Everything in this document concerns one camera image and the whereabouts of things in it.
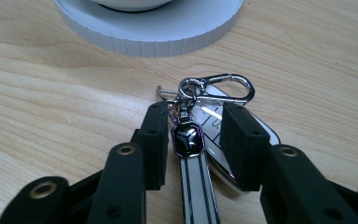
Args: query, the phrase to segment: screw hole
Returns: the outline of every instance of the screw hole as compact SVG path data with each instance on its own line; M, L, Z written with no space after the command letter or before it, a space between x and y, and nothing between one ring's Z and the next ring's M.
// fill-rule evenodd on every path
M52 181L45 181L31 189L29 196L32 199L42 199L48 197L57 188L57 184Z
M341 213L337 209L334 209L334 208L325 208L324 214L327 215L328 217L331 217L332 219L334 219L336 221L341 221L344 219L344 217L341 215Z
M122 156L127 156L132 154L135 151L134 147L121 147L118 149L117 153Z
M298 155L297 152L290 147L281 147L279 150L284 156L287 157L296 157Z
M110 218L121 217L123 207L120 204L114 204L106 210L106 216Z

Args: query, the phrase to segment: metal clasp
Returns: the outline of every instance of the metal clasp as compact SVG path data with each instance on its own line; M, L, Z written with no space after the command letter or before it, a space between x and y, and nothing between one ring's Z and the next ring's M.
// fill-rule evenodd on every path
M191 110L194 104L197 102L197 95L195 88L189 88L186 90L187 94L191 94L191 98L182 99L177 91L162 90L161 86L157 86L156 93L158 97L167 101L168 115L174 124L178 124L184 121L192 120ZM166 94L175 95L174 98L166 96Z
M225 81L234 81L240 83L245 88L247 93L243 97L232 97L213 95L206 91L208 85ZM192 88L195 88L196 98L198 102L231 102L235 104L244 105L251 101L255 96L255 88L249 81L249 79L237 74L221 74L202 78L187 77L179 83L178 91L166 91L162 90L161 87L158 86L157 94L163 100L167 100L170 103L177 104L179 100L191 101L194 99L194 94L189 94L188 91ZM169 96L167 96L167 94L174 94L175 98L170 98Z

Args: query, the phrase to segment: wooden table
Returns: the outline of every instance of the wooden table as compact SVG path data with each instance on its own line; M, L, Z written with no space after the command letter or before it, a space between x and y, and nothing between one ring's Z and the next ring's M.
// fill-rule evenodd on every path
M250 0L215 44L169 58L108 52L69 30L50 1L0 0L0 214L46 175L71 184L128 142L161 85L185 77L247 76L248 104L301 148L327 179L358 189L358 1ZM177 160L147 192L149 223L181 223ZM235 194L215 176L222 223L264 223L258 193Z

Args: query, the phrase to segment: carabiner clip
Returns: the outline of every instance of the carabiner clip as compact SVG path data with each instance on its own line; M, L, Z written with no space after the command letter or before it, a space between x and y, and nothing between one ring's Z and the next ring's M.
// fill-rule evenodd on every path
M232 96L222 96L222 95L213 95L209 94L206 91L208 85L224 82L224 81L235 81L240 83L246 90L247 94L243 97L232 97ZM202 78L193 78L187 77L183 79L178 88L178 95L180 98L185 100L191 100L193 96L187 94L187 90L189 86L194 85L197 87L197 101L200 102L215 102L215 103L223 103L223 102L231 102L234 104L242 104L245 105L249 101L251 101L255 96L255 88L252 83L243 76L237 74L221 74L211 77L202 77Z

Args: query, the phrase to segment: white round object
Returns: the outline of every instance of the white round object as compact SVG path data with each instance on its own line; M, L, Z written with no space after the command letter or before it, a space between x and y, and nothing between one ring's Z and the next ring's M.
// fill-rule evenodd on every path
M172 0L90 0L120 11L144 11L171 2Z
M66 24L103 49L163 57L209 46L234 25L242 0L173 0L163 7L124 13L90 0L55 0Z

